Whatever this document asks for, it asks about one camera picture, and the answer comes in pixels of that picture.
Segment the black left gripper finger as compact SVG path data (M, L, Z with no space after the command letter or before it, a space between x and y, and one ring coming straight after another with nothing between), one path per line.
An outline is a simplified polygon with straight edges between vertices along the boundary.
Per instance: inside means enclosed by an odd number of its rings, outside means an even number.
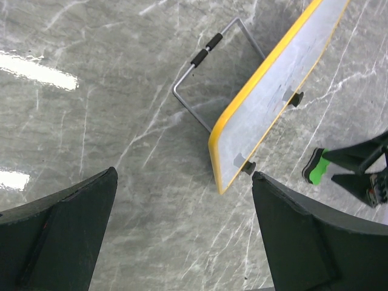
M88 290L117 186L110 167L1 212L1 290Z

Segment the green black whiteboard eraser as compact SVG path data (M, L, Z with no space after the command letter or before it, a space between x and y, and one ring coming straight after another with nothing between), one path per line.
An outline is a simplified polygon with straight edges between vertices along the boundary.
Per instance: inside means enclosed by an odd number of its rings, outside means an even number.
M323 175L327 171L327 167L330 161L323 157L323 154L327 152L327 149L316 148L307 165L302 170L302 176L307 183L312 185L319 185Z

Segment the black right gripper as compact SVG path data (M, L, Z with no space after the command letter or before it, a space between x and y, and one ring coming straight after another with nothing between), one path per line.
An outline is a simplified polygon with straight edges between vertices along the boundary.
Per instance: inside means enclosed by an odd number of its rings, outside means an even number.
M356 174L331 180L369 207L387 204L387 131L323 158ZM252 194L275 290L387 290L387 226L300 194L263 172Z

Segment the yellow framed whiteboard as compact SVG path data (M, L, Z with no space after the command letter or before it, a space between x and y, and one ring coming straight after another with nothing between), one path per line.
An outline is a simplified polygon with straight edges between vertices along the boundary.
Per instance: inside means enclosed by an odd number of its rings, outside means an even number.
M347 6L348 1L312 1L222 112L208 141L219 194L317 64Z

